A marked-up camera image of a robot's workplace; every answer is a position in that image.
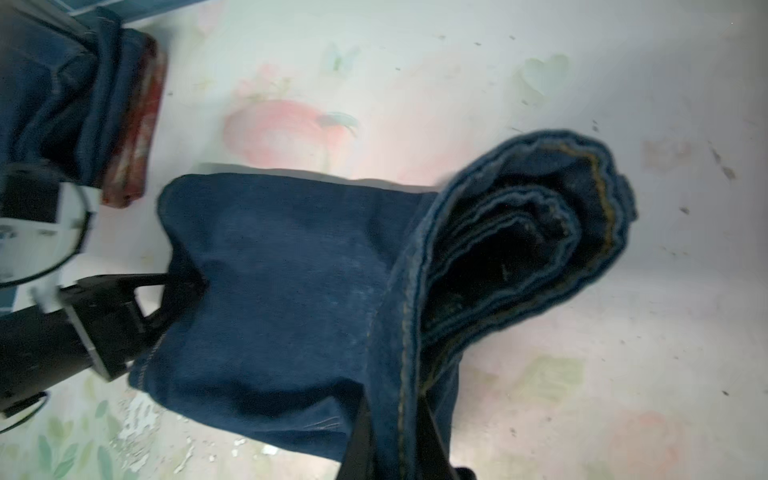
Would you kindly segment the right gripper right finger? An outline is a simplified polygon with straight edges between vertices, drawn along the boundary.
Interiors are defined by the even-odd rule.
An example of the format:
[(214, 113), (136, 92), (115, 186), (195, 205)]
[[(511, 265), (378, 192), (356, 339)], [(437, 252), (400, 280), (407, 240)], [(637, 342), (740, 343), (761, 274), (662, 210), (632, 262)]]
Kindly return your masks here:
[(476, 480), (474, 471), (454, 467), (439, 435), (427, 400), (420, 397), (417, 410), (417, 466), (422, 480)]

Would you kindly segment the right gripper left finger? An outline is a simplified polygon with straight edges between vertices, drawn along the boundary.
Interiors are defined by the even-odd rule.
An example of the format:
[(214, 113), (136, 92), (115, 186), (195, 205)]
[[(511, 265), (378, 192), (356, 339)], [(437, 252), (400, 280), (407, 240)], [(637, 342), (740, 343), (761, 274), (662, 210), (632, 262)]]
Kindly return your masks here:
[(371, 412), (363, 397), (336, 480), (374, 480), (375, 454)]

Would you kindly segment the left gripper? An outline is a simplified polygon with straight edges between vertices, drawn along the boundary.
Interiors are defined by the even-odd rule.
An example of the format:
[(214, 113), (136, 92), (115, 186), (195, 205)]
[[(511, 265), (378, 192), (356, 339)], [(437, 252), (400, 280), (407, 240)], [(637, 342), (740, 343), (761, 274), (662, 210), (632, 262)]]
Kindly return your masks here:
[(3, 316), (1, 412), (18, 413), (84, 370), (119, 378), (150, 335), (167, 329), (203, 292), (196, 274), (104, 274), (61, 289), (60, 310), (32, 306)]

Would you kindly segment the red plaid skirt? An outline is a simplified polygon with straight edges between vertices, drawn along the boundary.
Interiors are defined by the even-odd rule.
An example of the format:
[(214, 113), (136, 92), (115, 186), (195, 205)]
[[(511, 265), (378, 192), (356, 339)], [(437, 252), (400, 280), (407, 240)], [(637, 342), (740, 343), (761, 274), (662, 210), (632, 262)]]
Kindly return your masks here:
[(118, 142), (102, 179), (102, 203), (126, 208), (145, 192), (161, 96), (167, 74), (167, 56), (149, 36)]

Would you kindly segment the dark navy denim skirt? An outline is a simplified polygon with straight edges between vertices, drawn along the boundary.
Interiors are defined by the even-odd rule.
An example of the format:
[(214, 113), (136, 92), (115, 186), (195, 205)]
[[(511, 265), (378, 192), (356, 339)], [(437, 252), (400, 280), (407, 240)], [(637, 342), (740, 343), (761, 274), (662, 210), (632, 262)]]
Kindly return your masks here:
[(609, 149), (512, 138), (440, 191), (309, 172), (188, 174), (159, 195), (198, 275), (130, 385), (199, 423), (342, 462), (361, 399), (375, 479), (419, 479), (418, 400), (449, 456), (463, 352), (598, 280), (637, 217)]

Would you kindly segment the blue denim skirt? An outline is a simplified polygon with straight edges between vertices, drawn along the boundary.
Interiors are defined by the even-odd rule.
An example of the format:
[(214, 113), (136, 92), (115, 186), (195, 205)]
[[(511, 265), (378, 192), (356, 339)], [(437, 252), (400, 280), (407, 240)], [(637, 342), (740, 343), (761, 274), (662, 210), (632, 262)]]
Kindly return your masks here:
[(104, 8), (81, 37), (2, 8), (2, 165), (51, 164), (98, 186), (150, 44)]

